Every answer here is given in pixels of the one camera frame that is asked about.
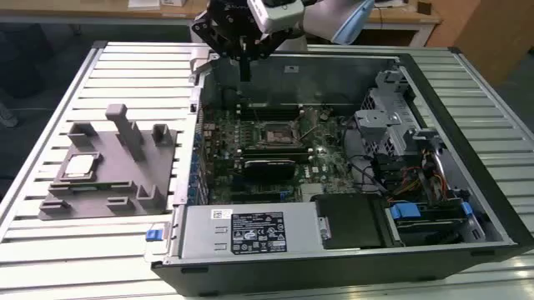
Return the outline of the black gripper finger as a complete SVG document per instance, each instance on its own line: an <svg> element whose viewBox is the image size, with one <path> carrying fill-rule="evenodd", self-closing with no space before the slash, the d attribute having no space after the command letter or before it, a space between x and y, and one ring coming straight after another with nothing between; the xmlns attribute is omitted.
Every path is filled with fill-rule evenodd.
<svg viewBox="0 0 534 300"><path fill-rule="evenodd" d="M223 57L237 61L239 66L239 79L246 82L246 45L245 39L233 41L225 38L217 31L217 24L209 14L201 14L193 22L193 32L202 41Z"/></svg>
<svg viewBox="0 0 534 300"><path fill-rule="evenodd" d="M251 62L266 59L289 38L289 30L274 32L265 38L246 38L246 82L251 81Z"/></svg>

